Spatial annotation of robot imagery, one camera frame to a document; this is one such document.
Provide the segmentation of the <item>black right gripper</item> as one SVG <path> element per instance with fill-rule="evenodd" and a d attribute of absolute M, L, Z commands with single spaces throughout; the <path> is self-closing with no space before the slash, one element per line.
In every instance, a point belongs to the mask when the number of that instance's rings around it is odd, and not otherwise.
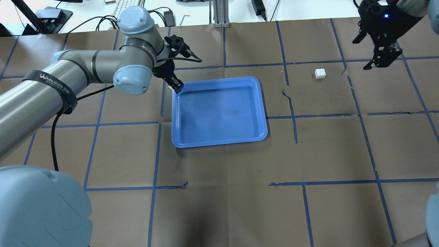
<path fill-rule="evenodd" d="M 369 35 L 374 44 L 373 57 L 363 70 L 389 67 L 402 53 L 396 45 L 424 17 L 423 0 L 362 0 L 356 5 L 359 31 L 352 44 L 359 44 Z"/>

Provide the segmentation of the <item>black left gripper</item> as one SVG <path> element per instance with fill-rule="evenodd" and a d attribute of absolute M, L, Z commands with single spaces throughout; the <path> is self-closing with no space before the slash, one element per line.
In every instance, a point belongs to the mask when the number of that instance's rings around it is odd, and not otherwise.
<path fill-rule="evenodd" d="M 188 51 L 190 47 L 185 43 L 185 40 L 176 35 L 164 37 L 163 51 L 168 52 L 164 58 L 158 58 L 158 64 L 152 69 L 152 75 L 167 81 L 175 89 L 175 94 L 179 94 L 183 89 L 184 84 L 177 78 L 174 73 L 174 60 L 179 58 L 190 58 L 191 53 Z"/>

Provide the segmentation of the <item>white block near right arm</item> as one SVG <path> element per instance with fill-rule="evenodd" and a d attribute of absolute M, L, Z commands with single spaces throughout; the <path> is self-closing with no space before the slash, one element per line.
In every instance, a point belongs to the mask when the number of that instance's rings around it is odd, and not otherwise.
<path fill-rule="evenodd" d="M 324 79 L 327 76 L 326 70 L 324 68 L 315 69 L 314 75 L 316 79 Z"/>

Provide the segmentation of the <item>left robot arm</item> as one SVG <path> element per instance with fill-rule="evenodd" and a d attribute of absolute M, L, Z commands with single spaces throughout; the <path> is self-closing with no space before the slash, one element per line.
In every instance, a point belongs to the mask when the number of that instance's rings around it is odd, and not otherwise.
<path fill-rule="evenodd" d="M 65 50 L 50 66 L 32 70 L 1 95 L 1 160 L 52 117 L 71 114 L 77 95 L 91 83 L 112 83 L 119 91 L 144 94 L 152 76 L 179 93 L 174 60 L 201 62 L 182 37 L 162 38 L 149 12 L 130 6 L 118 18 L 125 34 L 119 50 Z M 2 247 L 86 247 L 93 224 L 88 194 L 59 171 L 29 165 L 1 168 Z"/>

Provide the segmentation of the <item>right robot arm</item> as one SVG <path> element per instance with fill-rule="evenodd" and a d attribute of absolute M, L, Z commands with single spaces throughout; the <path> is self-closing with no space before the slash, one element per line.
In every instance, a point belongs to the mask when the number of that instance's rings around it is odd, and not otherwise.
<path fill-rule="evenodd" d="M 362 0 L 357 7 L 360 20 L 359 31 L 353 44 L 360 43 L 369 35 L 374 44 L 373 58 L 364 70 L 389 67 L 402 53 L 396 45 L 398 38 L 405 35 L 426 15 L 435 33 L 438 33 L 437 0 L 387 0 L 382 5 L 378 0 Z"/>

